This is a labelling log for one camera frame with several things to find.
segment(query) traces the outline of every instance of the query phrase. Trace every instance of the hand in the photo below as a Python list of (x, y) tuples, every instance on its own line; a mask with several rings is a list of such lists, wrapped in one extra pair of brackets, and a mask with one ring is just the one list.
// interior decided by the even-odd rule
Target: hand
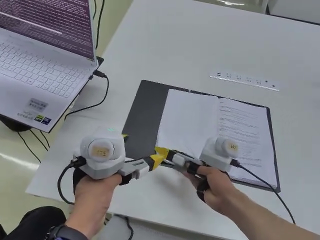
[[(217, 168), (200, 166), (197, 173), (206, 176), (210, 186), (210, 189), (204, 193), (206, 204), (216, 212), (227, 216), (230, 201), (241, 194), (241, 192), (234, 187), (229, 177)], [(184, 175), (190, 179), (195, 188), (198, 187), (201, 180), (189, 173), (185, 173)]]
[(74, 209), (66, 225), (93, 238), (101, 229), (115, 188), (122, 182), (119, 174), (102, 180), (84, 177), (75, 189)]

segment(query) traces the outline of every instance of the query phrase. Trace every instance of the white laptop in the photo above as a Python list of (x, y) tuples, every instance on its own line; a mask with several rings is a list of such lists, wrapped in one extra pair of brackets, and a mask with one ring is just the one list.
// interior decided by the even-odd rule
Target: white laptop
[(0, 0), (0, 115), (48, 133), (98, 66), (90, 0)]

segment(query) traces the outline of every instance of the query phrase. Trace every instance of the power strip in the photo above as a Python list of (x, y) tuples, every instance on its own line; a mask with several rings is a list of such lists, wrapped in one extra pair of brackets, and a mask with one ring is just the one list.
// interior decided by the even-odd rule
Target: power strip
[(279, 84), (274, 81), (262, 80), (260, 78), (246, 76), (246, 75), (231, 72), (231, 71), (214, 71), (212, 74), (210, 74), (210, 78), (224, 80), (224, 81), (238, 83), (238, 84), (246, 84), (246, 85), (273, 90), (277, 92), (280, 91)]

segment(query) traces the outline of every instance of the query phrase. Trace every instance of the yellow label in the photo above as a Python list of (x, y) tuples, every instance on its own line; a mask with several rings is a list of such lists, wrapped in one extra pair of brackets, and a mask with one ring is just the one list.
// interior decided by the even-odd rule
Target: yellow label
[(238, 151), (238, 145), (234, 143), (229, 143), (229, 148), (233, 151)]
[(106, 147), (94, 146), (91, 150), (91, 155), (99, 158), (107, 158), (110, 150)]

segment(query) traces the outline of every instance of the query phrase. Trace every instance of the white paper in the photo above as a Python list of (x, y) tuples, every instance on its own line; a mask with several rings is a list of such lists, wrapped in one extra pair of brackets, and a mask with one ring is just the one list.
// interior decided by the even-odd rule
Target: white paper
[(206, 140), (218, 136), (219, 99), (170, 89), (160, 122), (157, 146), (199, 158)]
[[(267, 109), (222, 98), (218, 127), (220, 136), (238, 143), (237, 160), (273, 187), (277, 187)], [(229, 174), (232, 179), (264, 186), (241, 168), (233, 167)]]

